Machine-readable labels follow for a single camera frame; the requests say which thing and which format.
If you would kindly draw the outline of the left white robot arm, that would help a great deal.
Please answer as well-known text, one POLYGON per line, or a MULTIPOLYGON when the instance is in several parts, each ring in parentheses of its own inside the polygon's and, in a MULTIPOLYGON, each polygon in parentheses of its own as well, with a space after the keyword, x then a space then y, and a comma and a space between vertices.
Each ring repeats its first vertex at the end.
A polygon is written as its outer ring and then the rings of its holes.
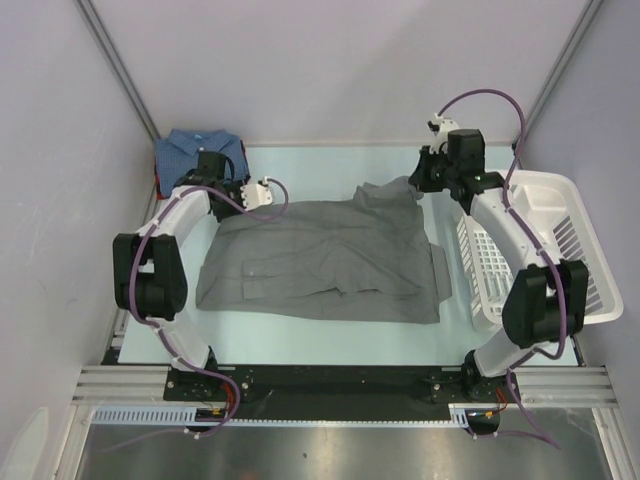
POLYGON ((163 207, 134 233, 120 233, 112 243, 117 306, 148 327, 178 370, 190 370, 186 387, 197 398, 214 397, 221 376, 214 370, 211 347, 185 310, 188 280, 181 246, 207 215, 220 218, 241 208, 241 181, 232 160, 201 152, 196 166, 179 177, 163 207))

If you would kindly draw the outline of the grey long sleeve shirt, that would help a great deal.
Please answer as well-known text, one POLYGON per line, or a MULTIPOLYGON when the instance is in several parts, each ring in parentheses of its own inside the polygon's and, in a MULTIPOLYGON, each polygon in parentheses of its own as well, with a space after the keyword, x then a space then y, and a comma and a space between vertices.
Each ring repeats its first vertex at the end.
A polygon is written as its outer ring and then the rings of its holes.
POLYGON ((301 201, 272 222, 217 228, 200 269, 204 311, 314 320, 434 324, 452 295, 444 250, 407 177, 364 183, 344 201, 301 201))

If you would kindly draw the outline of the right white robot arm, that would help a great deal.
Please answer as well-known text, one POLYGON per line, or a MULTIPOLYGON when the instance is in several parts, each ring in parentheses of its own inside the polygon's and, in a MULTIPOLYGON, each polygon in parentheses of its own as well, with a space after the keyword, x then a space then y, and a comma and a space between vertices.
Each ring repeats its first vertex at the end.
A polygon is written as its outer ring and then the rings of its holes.
POLYGON ((432 124, 435 139, 420 151, 409 182, 422 193, 447 191, 494 241, 513 274, 500 329, 469 352, 458 381, 465 397, 484 401, 534 355, 556 360, 584 326, 588 268, 545 245, 516 209, 509 183, 485 169, 485 140, 477 129, 432 124))

